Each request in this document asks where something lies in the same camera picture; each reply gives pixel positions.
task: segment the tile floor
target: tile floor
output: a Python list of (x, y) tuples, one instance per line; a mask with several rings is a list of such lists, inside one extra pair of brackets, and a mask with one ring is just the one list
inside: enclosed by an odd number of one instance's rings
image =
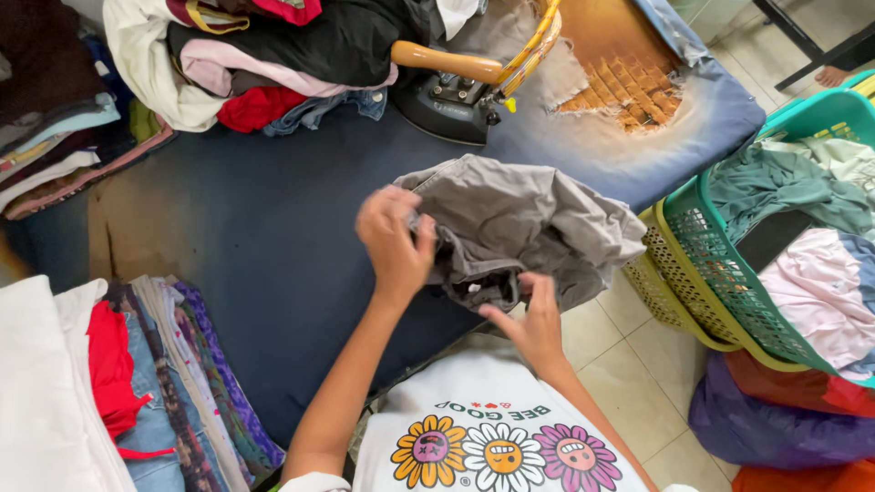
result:
[[(875, 21), (875, 2), (860, 0), (776, 0), (776, 3), (824, 50)], [(774, 85), (806, 66), (809, 58), (776, 25), (766, 25), (766, 16), (748, 4), (710, 43), (714, 57), (735, 75), (741, 85), (771, 113), (794, 98), (807, 98), (823, 90), (803, 77), (777, 91)], [(858, 70), (875, 67), (869, 63)]]
[(613, 286), (562, 316), (577, 377), (659, 488), (729, 492), (738, 467), (708, 454), (687, 426), (706, 348), (655, 320), (617, 272)]

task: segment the red garment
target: red garment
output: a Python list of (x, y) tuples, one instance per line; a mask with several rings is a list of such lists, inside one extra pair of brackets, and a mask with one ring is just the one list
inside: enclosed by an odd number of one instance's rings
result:
[(732, 492), (872, 492), (875, 461), (811, 470), (775, 470), (742, 467), (732, 481)]
[(875, 417), (872, 390), (816, 369), (780, 372), (757, 362), (746, 350), (724, 354), (742, 393), (773, 404), (842, 415)]
[[(87, 335), (91, 391), (109, 437), (115, 441), (116, 436), (137, 424), (137, 412), (152, 400), (152, 395), (147, 393), (137, 398), (130, 386), (134, 359), (128, 352), (124, 315), (109, 309), (107, 301), (98, 303), (91, 311)], [(172, 448), (154, 453), (118, 450), (123, 458), (151, 458), (173, 451)]]
[(231, 130), (249, 133), (264, 128), (306, 100), (307, 96), (286, 87), (251, 88), (225, 101), (216, 117)]
[(319, 0), (304, 0), (303, 9), (296, 9), (280, 0), (253, 0), (253, 2), (266, 11), (282, 16), (286, 22), (291, 22), (294, 25), (307, 24), (322, 13), (322, 4), (319, 3)]

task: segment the orange bag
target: orange bag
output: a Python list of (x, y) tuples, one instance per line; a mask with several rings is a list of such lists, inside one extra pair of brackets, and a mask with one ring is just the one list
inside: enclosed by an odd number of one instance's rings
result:
[(735, 384), (748, 396), (808, 410), (875, 417), (872, 390), (841, 377), (816, 369), (780, 372), (757, 362), (746, 350), (727, 352), (724, 360)]
[(872, 492), (875, 461), (811, 470), (776, 470), (742, 467), (732, 481), (732, 492)]

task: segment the steam iron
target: steam iron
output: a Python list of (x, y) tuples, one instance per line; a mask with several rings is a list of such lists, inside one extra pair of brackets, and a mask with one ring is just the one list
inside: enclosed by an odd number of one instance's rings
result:
[(486, 145), (489, 127), (501, 122), (489, 86), (445, 72), (421, 74), (392, 95), (404, 119), (434, 137)]
[(559, 1), (540, 0), (545, 10), (535, 35), (505, 66), (496, 60), (396, 41), (392, 45), (395, 63), (429, 70), (407, 86), (390, 91), (392, 102), (404, 119), (429, 135), (460, 144), (486, 145), (489, 127), (501, 122), (495, 105), (516, 111), (516, 101), (509, 96), (559, 38)]

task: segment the hand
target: hand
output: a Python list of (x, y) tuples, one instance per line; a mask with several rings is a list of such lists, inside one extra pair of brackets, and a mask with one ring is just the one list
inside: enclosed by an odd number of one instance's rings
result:
[(513, 341), (535, 373), (544, 380), (571, 366), (562, 351), (562, 321), (556, 303), (553, 277), (527, 271), (519, 276), (522, 289), (531, 296), (526, 317), (516, 321), (501, 309), (483, 305), (480, 316), (492, 321)]
[(387, 186), (361, 204), (355, 232), (374, 266), (375, 299), (406, 307), (425, 284), (434, 264), (435, 221), (425, 214), (419, 216), (416, 245), (408, 226), (410, 213), (421, 201), (412, 192)]

